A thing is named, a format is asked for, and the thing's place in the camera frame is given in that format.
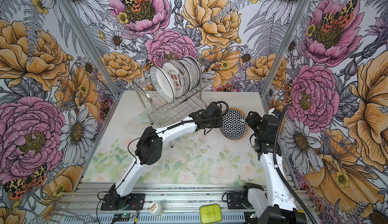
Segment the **black geometric pattern plate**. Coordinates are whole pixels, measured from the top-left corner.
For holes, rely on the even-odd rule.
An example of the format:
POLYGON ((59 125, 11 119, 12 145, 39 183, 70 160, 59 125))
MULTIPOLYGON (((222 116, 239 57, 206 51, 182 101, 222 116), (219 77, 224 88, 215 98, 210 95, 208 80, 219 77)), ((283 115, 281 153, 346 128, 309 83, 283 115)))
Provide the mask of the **black geometric pattern plate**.
POLYGON ((246 115, 238 108, 229 108, 223 117, 221 134, 229 140, 237 141, 247 135, 248 129, 246 115))

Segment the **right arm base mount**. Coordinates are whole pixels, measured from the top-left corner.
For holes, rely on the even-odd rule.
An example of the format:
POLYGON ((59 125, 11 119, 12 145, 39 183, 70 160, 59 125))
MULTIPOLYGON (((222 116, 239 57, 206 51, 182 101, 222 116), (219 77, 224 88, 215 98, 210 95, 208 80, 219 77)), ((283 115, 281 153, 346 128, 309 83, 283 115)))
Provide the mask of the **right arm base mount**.
POLYGON ((245 183, 242 191, 226 191, 221 199, 227 203, 228 209, 252 209, 252 205, 248 201, 248 190, 259 189, 264 191, 262 185, 254 183, 245 183))

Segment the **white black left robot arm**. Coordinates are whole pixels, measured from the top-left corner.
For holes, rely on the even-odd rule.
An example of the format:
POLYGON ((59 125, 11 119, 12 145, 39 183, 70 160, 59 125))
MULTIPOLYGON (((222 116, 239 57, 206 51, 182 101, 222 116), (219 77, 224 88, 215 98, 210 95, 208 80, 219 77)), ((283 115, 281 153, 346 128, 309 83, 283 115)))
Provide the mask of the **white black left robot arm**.
POLYGON ((222 128, 223 117, 228 110, 229 105, 224 101, 211 102, 206 109, 193 112, 183 120, 167 127, 158 129, 147 127, 142 136, 136 139, 138 142, 130 167, 123 177, 111 187, 109 195, 114 200, 130 195, 146 167, 161 158, 163 146, 199 130, 222 128))

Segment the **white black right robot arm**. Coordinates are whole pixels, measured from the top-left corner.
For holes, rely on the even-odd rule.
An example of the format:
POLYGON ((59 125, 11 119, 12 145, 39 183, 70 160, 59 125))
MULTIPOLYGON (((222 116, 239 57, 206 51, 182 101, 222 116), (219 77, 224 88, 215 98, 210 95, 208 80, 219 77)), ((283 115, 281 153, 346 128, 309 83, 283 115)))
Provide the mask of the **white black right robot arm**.
POLYGON ((266 178, 265 187, 247 183, 242 197, 251 205, 259 224, 306 224, 306 211, 299 212, 296 204, 299 196, 286 180, 278 137, 284 114, 275 113, 260 116, 249 112, 247 125, 254 131, 254 149, 266 178))

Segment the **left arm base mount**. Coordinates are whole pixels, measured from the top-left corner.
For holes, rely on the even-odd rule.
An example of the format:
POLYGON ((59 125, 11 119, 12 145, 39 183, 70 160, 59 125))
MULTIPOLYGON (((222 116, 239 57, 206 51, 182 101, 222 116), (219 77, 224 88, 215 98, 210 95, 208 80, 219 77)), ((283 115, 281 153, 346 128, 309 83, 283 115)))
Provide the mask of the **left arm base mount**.
POLYGON ((145 194, 130 194, 121 197, 115 191, 107 193, 103 197, 101 210, 119 211, 119 210, 142 210, 145 203, 145 194))

